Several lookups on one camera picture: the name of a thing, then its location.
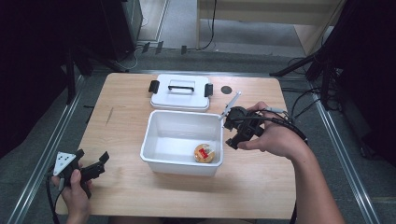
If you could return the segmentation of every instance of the person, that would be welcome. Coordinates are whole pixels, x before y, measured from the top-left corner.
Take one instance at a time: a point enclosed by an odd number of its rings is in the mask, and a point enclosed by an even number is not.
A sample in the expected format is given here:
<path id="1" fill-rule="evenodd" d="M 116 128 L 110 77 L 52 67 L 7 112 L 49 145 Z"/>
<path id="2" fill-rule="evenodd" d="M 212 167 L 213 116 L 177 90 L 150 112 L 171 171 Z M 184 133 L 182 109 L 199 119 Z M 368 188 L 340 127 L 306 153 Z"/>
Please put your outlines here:
<path id="1" fill-rule="evenodd" d="M 265 102 L 258 102 L 247 110 L 259 111 L 265 107 L 267 107 Z M 265 111 L 262 115 L 267 118 L 275 116 Z M 238 148 L 259 149 L 291 161 L 295 173 L 298 223 L 345 223 L 321 172 L 317 158 L 309 146 L 295 132 L 271 121 L 265 121 L 264 128 L 265 132 L 261 137 L 240 142 Z M 68 224 L 86 223 L 91 212 L 88 197 L 79 184 L 80 179 L 81 175 L 76 170 L 71 177 L 71 188 L 65 188 L 62 193 L 69 211 Z M 56 176 L 52 181 L 55 185 L 59 183 Z M 133 223 L 128 217 L 120 217 L 120 221 Z"/>

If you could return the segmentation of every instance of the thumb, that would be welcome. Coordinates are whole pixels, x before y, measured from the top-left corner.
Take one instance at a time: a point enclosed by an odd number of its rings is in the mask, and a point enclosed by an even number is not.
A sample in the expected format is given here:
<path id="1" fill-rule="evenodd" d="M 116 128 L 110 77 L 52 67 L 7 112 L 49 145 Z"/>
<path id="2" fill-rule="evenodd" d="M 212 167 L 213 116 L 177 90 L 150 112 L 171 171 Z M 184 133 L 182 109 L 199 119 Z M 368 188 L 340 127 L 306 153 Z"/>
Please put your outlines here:
<path id="1" fill-rule="evenodd" d="M 238 144 L 238 147 L 241 149 L 247 149 L 247 150 L 251 150 L 251 149 L 260 149 L 260 138 L 256 138 L 254 140 L 251 141 L 245 141 L 245 142 L 240 142 Z"/>
<path id="2" fill-rule="evenodd" d="M 72 189 L 81 188 L 79 181 L 81 180 L 81 172 L 76 169 L 73 171 L 72 176 L 70 177 L 70 185 Z"/>

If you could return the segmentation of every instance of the red label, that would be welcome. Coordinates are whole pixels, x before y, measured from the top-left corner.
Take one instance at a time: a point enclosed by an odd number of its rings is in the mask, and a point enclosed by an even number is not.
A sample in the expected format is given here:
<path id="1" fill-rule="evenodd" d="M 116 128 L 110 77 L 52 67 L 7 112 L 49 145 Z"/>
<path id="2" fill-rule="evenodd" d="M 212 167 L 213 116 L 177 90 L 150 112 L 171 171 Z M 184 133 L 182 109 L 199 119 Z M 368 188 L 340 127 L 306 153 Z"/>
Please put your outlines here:
<path id="1" fill-rule="evenodd" d="M 199 149 L 199 152 L 201 153 L 202 157 L 204 157 L 204 159 L 208 157 L 206 151 L 203 148 Z"/>

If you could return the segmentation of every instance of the forearm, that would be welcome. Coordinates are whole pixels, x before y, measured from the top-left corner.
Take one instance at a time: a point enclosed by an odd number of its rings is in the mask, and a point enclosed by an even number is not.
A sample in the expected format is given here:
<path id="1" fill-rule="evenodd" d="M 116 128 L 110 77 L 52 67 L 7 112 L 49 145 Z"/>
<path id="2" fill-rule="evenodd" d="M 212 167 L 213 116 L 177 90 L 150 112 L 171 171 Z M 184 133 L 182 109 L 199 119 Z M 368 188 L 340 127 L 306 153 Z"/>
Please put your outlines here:
<path id="1" fill-rule="evenodd" d="M 291 161 L 295 170 L 299 223 L 344 223 L 318 161 L 309 147 Z"/>

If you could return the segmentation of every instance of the wooden desk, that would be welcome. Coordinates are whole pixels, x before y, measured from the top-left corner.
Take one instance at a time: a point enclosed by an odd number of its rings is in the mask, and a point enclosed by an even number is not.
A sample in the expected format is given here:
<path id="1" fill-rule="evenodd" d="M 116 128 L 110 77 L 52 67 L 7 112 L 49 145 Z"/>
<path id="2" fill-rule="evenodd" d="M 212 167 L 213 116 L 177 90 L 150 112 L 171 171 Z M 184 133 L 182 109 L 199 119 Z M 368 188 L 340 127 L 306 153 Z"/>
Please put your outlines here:
<path id="1" fill-rule="evenodd" d="M 200 19 L 213 18 L 214 2 L 197 0 L 196 48 L 200 48 Z M 338 20 L 344 2 L 345 0 L 218 0 L 216 20 L 294 24 L 305 54 L 309 55 L 329 25 Z"/>
<path id="2" fill-rule="evenodd" d="M 224 144 L 224 162 L 213 177 L 151 172 L 140 158 L 149 113 L 148 92 L 156 75 L 110 74 L 93 110 L 80 148 L 84 165 L 108 151 L 106 172 L 94 180 L 92 214 L 142 217 L 290 218 L 295 202 L 291 162 L 259 150 L 234 150 Z M 286 108 L 274 78 L 209 77 L 214 85 L 208 113 L 220 113 L 236 91 L 236 105 L 264 100 Z M 225 95 L 220 88 L 233 88 Z M 235 132 L 226 131 L 224 139 Z M 67 213 L 62 199 L 57 212 Z"/>

